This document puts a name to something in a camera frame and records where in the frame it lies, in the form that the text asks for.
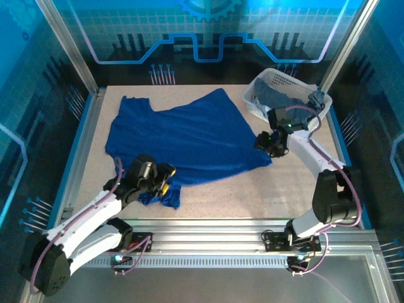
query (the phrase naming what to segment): work surface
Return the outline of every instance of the work surface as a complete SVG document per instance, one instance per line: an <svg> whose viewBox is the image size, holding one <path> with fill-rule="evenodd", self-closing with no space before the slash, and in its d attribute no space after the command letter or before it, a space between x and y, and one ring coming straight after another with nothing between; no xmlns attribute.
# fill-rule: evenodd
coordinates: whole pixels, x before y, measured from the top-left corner
<svg viewBox="0 0 404 303"><path fill-rule="evenodd" d="M217 88L226 91L255 134L269 130L269 124L250 114L242 101L246 85L108 86L74 210L83 208L115 176L114 161L105 153L105 143L123 96L149 98L153 110L167 110L191 103ZM314 137L336 157L326 120ZM292 218L311 207L315 185L316 180L306 166L289 153L283 158L274 158L269 167L208 184L184 186L177 210L160 203L144 206L133 202L119 217Z"/></svg>

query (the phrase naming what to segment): blue edge trim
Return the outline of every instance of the blue edge trim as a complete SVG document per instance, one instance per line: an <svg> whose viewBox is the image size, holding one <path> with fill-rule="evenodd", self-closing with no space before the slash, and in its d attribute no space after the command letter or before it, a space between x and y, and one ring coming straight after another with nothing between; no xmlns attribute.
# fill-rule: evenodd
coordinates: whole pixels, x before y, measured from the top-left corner
<svg viewBox="0 0 404 303"><path fill-rule="evenodd" d="M54 227L55 222L56 222L57 213L59 212L59 208L61 207L62 197L63 197L63 194L64 194L64 192L66 190L66 183L68 181L68 177L69 177L71 166L73 164L74 156L76 155L78 142L79 142L79 140L81 138L81 134L83 132L84 124L85 124L86 119L87 119L88 110L90 108L91 102L93 102L95 100L95 99L92 100L92 98L93 98L93 96L91 94L88 94L86 105L84 106L83 114L81 115L80 123L78 124L78 128L77 128L77 131L76 131L76 136L74 136L73 145L71 146L71 149L70 149L69 158L68 158L68 161L66 163L66 167L64 168L62 181L61 181L61 183L59 185L59 190L57 191L57 194L56 194L55 203L53 205L52 212L50 213L50 216L49 216L47 229L52 229Z"/></svg>
<svg viewBox="0 0 404 303"><path fill-rule="evenodd" d="M91 104L91 99L92 99L92 96L89 95L88 98L87 98L86 106L85 106L84 111L83 111L83 115L82 115L80 123L78 125L76 136L74 137L74 141L73 141L73 145L72 145L71 150L70 150L68 162L66 163L66 168L64 169L62 181L61 181L61 184L59 186L59 190L57 191L56 200L55 200L55 203L54 203L54 206L53 206L53 209L52 209L52 213L50 214L50 217L49 217L48 226L47 226L48 229L53 228L53 226L55 224L55 221L56 221L57 213L59 212L59 207L61 206L62 196L64 194L64 191L66 190L66 183L68 181L70 168L71 168L71 165L73 163L74 156L76 155L78 142L80 140L81 133L83 132L84 123L85 123L85 121L87 119L88 110L89 110L90 104ZM345 163L347 165L351 166L352 165L351 159L350 159L349 154L348 154L347 146L345 145L345 142L343 140L340 125L339 125L338 120L336 118L336 114L335 114L333 106L330 107L330 116L331 116L331 119L333 120L335 133L336 133L336 136L338 137L338 141L339 141L340 146L341 146L341 151L343 153ZM363 221L364 227L366 229L372 229L372 224L371 224L371 221L369 220L369 215L367 214L365 203L364 203L364 209L363 209L363 212L362 212L362 221Z"/></svg>
<svg viewBox="0 0 404 303"><path fill-rule="evenodd" d="M347 164L348 166L351 166L352 162L351 162L351 159L350 159L349 154L348 154L347 146L345 145L345 142L343 140L340 125L339 125L338 120L336 118L336 114L335 114L333 106L330 107L329 113L330 113L331 119L333 120L335 133L336 133L336 136L338 137L338 141L339 141L340 146L341 146L341 151L342 151L342 154L343 154L343 157L344 157L344 160L345 160L345 164ZM365 201L364 201L364 209L363 209L363 212L362 212L362 221L364 223L365 229L372 229L372 223L369 220L369 215L368 215L367 210L366 210Z"/></svg>

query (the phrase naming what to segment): speckled tabletop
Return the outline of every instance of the speckled tabletop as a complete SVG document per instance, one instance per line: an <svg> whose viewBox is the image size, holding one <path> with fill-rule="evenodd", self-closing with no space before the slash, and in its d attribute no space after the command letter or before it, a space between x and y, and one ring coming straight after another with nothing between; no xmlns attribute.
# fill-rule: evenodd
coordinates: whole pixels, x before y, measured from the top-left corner
<svg viewBox="0 0 404 303"><path fill-rule="evenodd" d="M184 105L217 88L223 88L255 134L269 129L267 122L250 114L241 96L246 85L108 86L93 137L74 210L91 201L106 181L114 177L114 162L105 153L110 124L118 113L122 96L149 98L153 110ZM336 157L326 119L314 137ZM186 186L178 210L159 203L131 203L120 218L293 218L311 207L316 181L300 159L290 153L274 158L272 165L228 179Z"/></svg>

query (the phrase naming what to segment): white plastic basket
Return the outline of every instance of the white plastic basket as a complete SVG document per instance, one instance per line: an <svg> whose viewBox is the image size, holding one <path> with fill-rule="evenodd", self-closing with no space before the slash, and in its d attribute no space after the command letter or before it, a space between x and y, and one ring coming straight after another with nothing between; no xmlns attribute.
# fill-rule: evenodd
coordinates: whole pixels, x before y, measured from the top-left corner
<svg viewBox="0 0 404 303"><path fill-rule="evenodd" d="M267 68L262 73L260 73L255 79L249 84L242 95L242 99L247 104L247 109L253 115L261 118L262 120L268 121L268 116L264 114L259 108L257 108L253 102L256 98L254 92L254 82L257 78L261 78L266 84L271 86L274 90L286 94L289 98L301 99L304 103L308 103L309 95L315 91L317 88L315 85L308 85L300 80L289 76L277 69ZM321 120L324 119L327 112L329 111L333 99L329 95L324 96L324 109L320 112L319 116ZM309 123L309 130L313 130L318 125L318 120L316 118L312 119Z"/></svg>

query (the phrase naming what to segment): blue towel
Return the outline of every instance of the blue towel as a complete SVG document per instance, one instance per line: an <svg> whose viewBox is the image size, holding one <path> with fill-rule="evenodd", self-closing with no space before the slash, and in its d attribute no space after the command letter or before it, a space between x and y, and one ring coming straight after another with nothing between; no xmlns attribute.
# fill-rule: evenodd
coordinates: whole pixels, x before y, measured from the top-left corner
<svg viewBox="0 0 404 303"><path fill-rule="evenodd" d="M271 163L254 148L256 136L223 89L184 106L155 112L147 98L123 97L111 124L105 151L120 157L124 169L140 153L177 172L160 200L178 208L181 186L211 182ZM144 205L157 199L143 195Z"/></svg>
<svg viewBox="0 0 404 303"><path fill-rule="evenodd" d="M324 93L320 90L312 92L308 98L309 102L305 104L302 100L297 98L289 98L284 93L280 93L270 87L261 78L257 78L254 83L254 92L258 98L258 103L255 101L255 105L264 114L270 109L277 109L279 107L290 107L293 105L307 106L314 109L318 114L324 109ZM309 124L310 120L314 117L312 113L303 109L292 109L288 111L288 116L296 123L303 123L305 127Z"/></svg>

